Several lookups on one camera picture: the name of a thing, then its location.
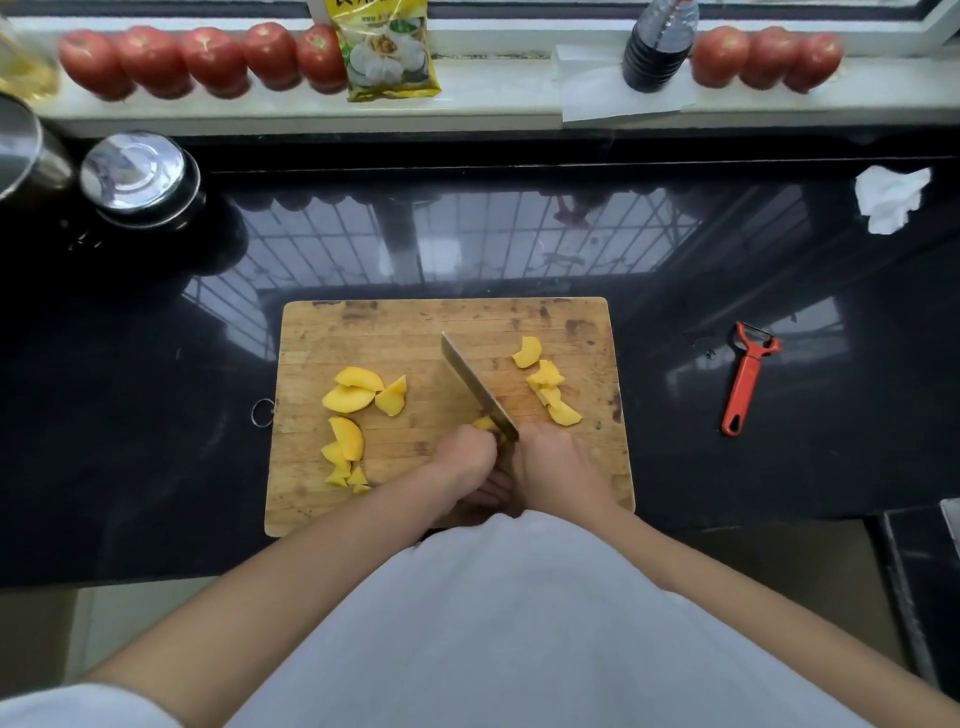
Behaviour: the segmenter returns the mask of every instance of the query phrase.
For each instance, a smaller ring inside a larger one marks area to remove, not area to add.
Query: knife blade
[[[518,441],[520,434],[516,429],[514,421],[511,420],[510,415],[507,414],[507,410],[501,406],[500,402],[493,396],[493,393],[487,389],[480,380],[480,377],[473,371],[473,368],[467,363],[464,356],[454,346],[453,342],[450,341],[450,337],[446,335],[446,331],[441,331],[440,349],[444,353],[444,359],[446,359],[447,364],[453,367],[453,371],[457,373],[457,376],[464,382],[470,390],[470,393],[480,402],[483,411],[490,415],[490,419],[500,428],[504,437],[512,443]]]

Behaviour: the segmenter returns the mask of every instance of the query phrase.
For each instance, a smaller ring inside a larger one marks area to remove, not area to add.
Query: white shirt
[[[177,726],[150,701],[96,685],[0,703],[0,728],[26,724]],[[401,551],[228,724],[634,725],[868,724],[592,534],[536,512]]]

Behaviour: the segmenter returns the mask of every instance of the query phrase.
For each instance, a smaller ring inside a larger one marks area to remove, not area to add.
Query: cleaver
[[[442,331],[440,334],[440,349],[444,353],[446,362],[453,367],[453,371],[457,373],[457,376],[464,382],[470,390],[470,393],[480,402],[480,407],[490,415],[490,419],[500,428],[503,436],[512,443],[519,440],[520,434],[516,430],[514,421],[511,420],[510,415],[507,414],[507,410],[501,406],[491,391],[480,381],[480,377],[477,376],[473,368],[467,364],[467,360],[464,359],[464,356],[453,345],[453,342],[450,341],[450,337],[446,335],[445,331]]]

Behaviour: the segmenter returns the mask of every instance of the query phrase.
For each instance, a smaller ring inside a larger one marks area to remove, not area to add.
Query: person's right hand
[[[587,449],[555,425],[525,424],[514,450],[514,480],[526,506],[592,530],[616,508],[610,479]]]

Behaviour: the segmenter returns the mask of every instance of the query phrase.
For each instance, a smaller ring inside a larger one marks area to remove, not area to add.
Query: cutting board
[[[324,483],[333,466],[320,448],[333,441],[322,404],[346,366],[377,372],[385,384],[407,375],[403,411],[388,417],[373,404],[348,415],[363,430],[361,462],[373,487],[423,465],[440,438],[482,413],[444,361],[446,331],[517,423],[550,422],[511,354],[520,335],[538,336],[542,358],[566,377],[564,401],[584,419],[570,428],[612,479],[617,501],[635,508],[627,433],[607,302],[571,299],[416,299],[300,301],[283,309],[276,408],[264,527],[284,536],[355,496]],[[482,521],[489,512],[460,505],[437,526]]]

